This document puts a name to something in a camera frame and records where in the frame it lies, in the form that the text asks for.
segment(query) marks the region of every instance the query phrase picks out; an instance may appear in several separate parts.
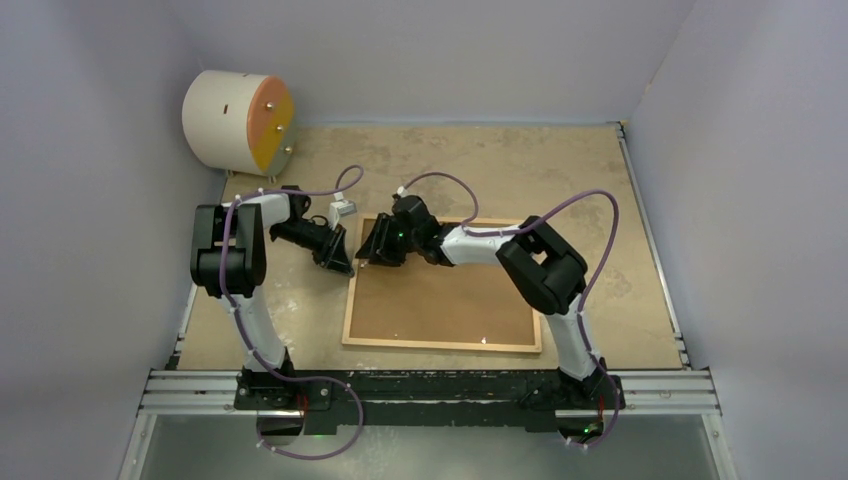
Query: cylindrical object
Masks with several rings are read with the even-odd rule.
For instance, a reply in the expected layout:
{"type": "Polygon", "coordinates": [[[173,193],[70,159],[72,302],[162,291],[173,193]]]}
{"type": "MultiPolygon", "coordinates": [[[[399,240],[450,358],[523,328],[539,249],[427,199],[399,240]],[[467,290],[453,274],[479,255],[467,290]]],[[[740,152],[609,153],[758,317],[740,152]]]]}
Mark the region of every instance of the cylindrical object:
{"type": "Polygon", "coordinates": [[[294,113],[278,77],[206,70],[186,93],[183,131],[204,164],[270,177],[293,151],[294,113]]]}

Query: gray wall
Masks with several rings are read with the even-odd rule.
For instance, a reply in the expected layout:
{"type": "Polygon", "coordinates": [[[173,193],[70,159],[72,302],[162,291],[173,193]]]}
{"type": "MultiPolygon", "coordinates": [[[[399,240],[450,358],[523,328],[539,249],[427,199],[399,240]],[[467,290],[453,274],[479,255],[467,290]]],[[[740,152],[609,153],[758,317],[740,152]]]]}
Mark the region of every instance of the gray wall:
{"type": "Polygon", "coordinates": [[[694,0],[169,0],[207,68],[280,75],[308,122],[630,116],[694,0]]]}
{"type": "Polygon", "coordinates": [[[698,0],[632,119],[692,357],[745,478],[845,478],[848,3],[698,0]]]}
{"type": "Polygon", "coordinates": [[[3,478],[117,475],[222,186],[181,135],[198,72],[157,2],[0,6],[3,478]]]}

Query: wooden board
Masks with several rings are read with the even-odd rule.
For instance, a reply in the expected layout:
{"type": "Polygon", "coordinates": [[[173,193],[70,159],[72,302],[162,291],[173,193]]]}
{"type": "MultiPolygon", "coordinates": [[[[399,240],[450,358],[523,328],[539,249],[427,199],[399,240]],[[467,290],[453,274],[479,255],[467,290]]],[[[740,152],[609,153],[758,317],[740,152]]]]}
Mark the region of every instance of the wooden board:
{"type": "MultiPolygon", "coordinates": [[[[376,215],[360,215],[356,247],[376,215]]],[[[442,222],[460,222],[445,217],[442,222]]],[[[480,219],[477,227],[521,220],[480,219]]],[[[540,314],[521,298],[499,265],[441,267],[410,254],[399,268],[354,261],[342,343],[374,347],[489,352],[542,351],[540,314]]]]}

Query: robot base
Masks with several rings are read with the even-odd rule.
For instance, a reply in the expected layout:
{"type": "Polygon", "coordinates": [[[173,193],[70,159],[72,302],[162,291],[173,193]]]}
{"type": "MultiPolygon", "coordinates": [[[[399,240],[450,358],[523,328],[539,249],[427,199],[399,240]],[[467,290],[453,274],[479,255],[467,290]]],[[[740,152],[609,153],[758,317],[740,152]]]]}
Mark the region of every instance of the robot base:
{"type": "MultiPolygon", "coordinates": [[[[284,364],[293,375],[290,362],[284,364]]],[[[528,432],[560,432],[567,437],[603,431],[594,412],[614,403],[612,386],[600,371],[583,381],[550,370],[301,370],[298,377],[327,376],[349,384],[363,403],[367,425],[524,427],[528,432]],[[558,419],[562,410],[592,414],[558,419]]],[[[619,406],[624,408],[621,380],[619,406]]],[[[355,425],[352,397],[330,382],[284,383],[268,373],[243,370],[237,410],[298,410],[308,405],[303,433],[333,435],[339,425],[355,425]]]]}

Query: table surface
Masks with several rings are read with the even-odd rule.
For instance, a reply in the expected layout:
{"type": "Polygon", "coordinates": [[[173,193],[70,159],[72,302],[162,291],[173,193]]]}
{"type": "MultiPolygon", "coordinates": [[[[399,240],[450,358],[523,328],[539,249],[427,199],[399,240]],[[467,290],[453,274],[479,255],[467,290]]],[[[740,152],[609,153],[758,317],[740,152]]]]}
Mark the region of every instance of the table surface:
{"type": "MultiPolygon", "coordinates": [[[[301,130],[295,154],[276,185],[327,189],[347,165],[366,169],[345,197],[359,211],[389,211],[404,181],[431,170],[468,183],[480,216],[542,215],[567,197],[591,188],[618,199],[621,223],[606,269],[587,302],[595,343],[615,369],[681,368],[662,285],[642,225],[614,127],[313,127],[301,130]]],[[[223,198],[269,188],[246,174],[230,178],[223,198]]],[[[428,178],[412,193],[435,215],[466,216],[468,194],[449,180],[428,178]]],[[[330,199],[313,198],[310,213],[326,215],[330,199]]],[[[597,265],[612,220],[608,201],[582,200],[549,223],[589,264],[597,265]]],[[[355,216],[342,224],[356,231],[355,216]]],[[[352,257],[354,235],[347,238],[352,257]]],[[[317,268],[308,251],[266,237],[266,299],[274,326],[296,368],[521,369],[554,368],[556,350],[542,322],[541,354],[450,352],[341,344],[348,279],[317,268]]],[[[235,327],[218,303],[199,289],[190,314],[182,370],[238,369],[243,353],[235,327]]]]}

